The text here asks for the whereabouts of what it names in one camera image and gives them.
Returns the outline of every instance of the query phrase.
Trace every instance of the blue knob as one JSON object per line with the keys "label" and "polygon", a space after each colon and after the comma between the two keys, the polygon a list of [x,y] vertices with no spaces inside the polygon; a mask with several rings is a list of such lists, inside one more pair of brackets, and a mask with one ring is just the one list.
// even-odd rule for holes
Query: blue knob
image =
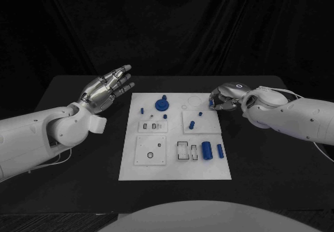
{"label": "blue knob", "polygon": [[192,129],[192,126],[194,126],[194,121],[189,122],[189,126],[188,126],[189,130]]}

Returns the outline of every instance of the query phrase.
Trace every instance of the table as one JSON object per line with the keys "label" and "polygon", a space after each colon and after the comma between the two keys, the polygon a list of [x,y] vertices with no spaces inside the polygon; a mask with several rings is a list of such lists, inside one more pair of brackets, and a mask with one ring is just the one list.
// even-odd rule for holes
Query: table
{"label": "table", "polygon": [[[74,102],[93,78],[55,76],[35,111]],[[230,81],[250,88],[286,88],[276,76],[132,76],[130,81],[133,89],[99,114],[103,134],[89,133],[67,162],[0,184],[0,214],[132,213],[191,200],[261,209],[334,208],[334,164],[310,142],[254,127],[240,109],[218,112],[231,180],[117,181],[130,92],[210,92]]]}

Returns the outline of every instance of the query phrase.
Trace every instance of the robotic hand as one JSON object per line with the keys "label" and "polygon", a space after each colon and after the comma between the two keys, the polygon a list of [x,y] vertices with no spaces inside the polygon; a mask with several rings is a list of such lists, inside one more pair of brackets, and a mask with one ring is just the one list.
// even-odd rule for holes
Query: robotic hand
{"label": "robotic hand", "polygon": [[[119,88],[130,75],[129,65],[96,77],[76,102],[0,121],[0,179],[8,178],[76,146],[87,132],[102,133],[106,119],[96,114],[132,87]],[[58,144],[50,146],[47,137]]]}
{"label": "robotic hand", "polygon": [[[276,90],[292,93],[263,86],[251,90],[238,82],[224,83],[210,94],[210,108],[231,111],[240,104],[241,116],[256,127],[271,128],[305,141],[334,145],[334,103],[306,99],[294,93],[294,97],[300,98],[290,101]],[[214,105],[215,97],[221,104]]]}

